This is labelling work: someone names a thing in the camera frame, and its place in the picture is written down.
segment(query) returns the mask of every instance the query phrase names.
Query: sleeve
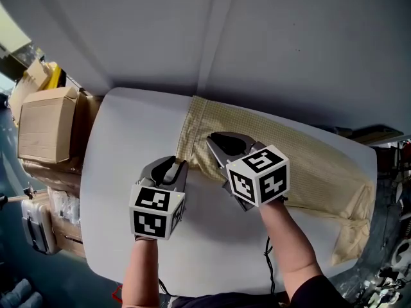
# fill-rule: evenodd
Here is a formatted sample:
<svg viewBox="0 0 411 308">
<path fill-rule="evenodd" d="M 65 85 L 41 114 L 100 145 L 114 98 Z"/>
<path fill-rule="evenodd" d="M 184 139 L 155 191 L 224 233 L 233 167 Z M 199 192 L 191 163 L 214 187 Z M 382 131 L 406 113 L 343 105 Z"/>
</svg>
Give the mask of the sleeve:
<svg viewBox="0 0 411 308">
<path fill-rule="evenodd" d="M 331 282 L 324 276 L 314 276 L 294 293 L 293 308 L 347 308 L 351 305 L 342 298 Z"/>
</svg>

